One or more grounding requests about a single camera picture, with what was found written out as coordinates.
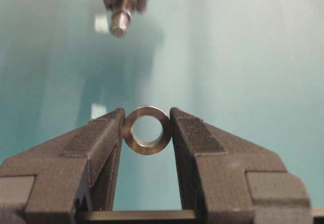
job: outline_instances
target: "metal ring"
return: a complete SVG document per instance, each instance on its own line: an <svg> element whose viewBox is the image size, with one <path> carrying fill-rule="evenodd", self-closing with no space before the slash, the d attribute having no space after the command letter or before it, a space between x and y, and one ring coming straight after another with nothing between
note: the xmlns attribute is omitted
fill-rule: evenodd
<svg viewBox="0 0 324 224"><path fill-rule="evenodd" d="M160 136L148 144L144 143L141 139L133 134L133 126L136 120L142 116L151 116L159 120L162 125L162 132ZM154 106L141 106L132 111L125 119L123 129L124 140L127 145L136 153L142 155L153 155L162 151L169 143L172 135L172 128L170 119L160 109Z"/></svg>

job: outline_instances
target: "bolt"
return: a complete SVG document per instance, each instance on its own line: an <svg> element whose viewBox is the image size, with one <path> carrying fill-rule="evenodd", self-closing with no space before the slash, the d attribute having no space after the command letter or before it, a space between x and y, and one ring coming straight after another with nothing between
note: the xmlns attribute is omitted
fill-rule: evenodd
<svg viewBox="0 0 324 224"><path fill-rule="evenodd" d="M120 38L126 34L136 5L137 0L113 0L110 31L114 36Z"/></svg>

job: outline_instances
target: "teal background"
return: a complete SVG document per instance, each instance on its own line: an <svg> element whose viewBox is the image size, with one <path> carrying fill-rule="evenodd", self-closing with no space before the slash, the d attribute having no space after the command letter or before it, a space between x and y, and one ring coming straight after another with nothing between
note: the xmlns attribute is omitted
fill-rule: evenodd
<svg viewBox="0 0 324 224"><path fill-rule="evenodd" d="M324 0L150 0L124 39L95 31L101 0L0 11L0 162L116 107L176 106L279 153L324 205ZM124 144L114 208L180 209L177 184L171 143Z"/></svg>

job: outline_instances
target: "reflective surface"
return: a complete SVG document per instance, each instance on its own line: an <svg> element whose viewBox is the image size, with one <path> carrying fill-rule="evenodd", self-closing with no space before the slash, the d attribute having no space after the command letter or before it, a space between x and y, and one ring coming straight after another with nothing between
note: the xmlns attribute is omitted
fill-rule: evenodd
<svg viewBox="0 0 324 224"><path fill-rule="evenodd" d="M133 132L135 122L143 117L151 116L156 118L162 125L162 131L158 138L145 142ZM147 131L152 126L146 125ZM136 153L141 155L154 155L161 152L170 142L172 127L169 117L159 108L154 106L140 106L132 111L125 119L123 137L126 144Z"/></svg>
<svg viewBox="0 0 324 224"><path fill-rule="evenodd" d="M0 162L116 107L177 106L279 153L324 206L324 0L150 0L124 39L101 0L0 10ZM124 145L115 209L180 206L172 144Z"/></svg>

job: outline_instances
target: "ring hole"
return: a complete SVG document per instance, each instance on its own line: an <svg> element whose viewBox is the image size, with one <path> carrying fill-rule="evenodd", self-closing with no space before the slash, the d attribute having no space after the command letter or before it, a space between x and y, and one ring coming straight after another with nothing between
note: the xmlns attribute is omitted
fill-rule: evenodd
<svg viewBox="0 0 324 224"><path fill-rule="evenodd" d="M161 123L150 116L140 117L133 126L134 136L141 140L141 144L145 146L154 145L154 141L160 137L162 130Z"/></svg>

